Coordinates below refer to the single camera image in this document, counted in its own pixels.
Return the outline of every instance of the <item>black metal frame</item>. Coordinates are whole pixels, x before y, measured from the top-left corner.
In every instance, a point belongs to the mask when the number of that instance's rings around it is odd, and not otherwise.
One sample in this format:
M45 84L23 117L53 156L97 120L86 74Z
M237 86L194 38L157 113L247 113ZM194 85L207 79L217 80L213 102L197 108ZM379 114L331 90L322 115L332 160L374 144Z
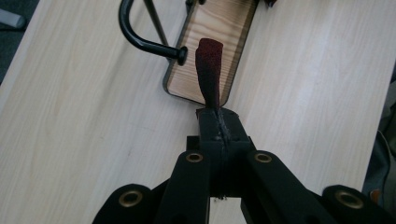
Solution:
M200 136L187 138L171 177L153 190L117 189L94 224L208 223L210 197L241 198L248 224L395 223L355 189L332 186L321 197L306 189L276 155L256 150L233 111L197 114Z

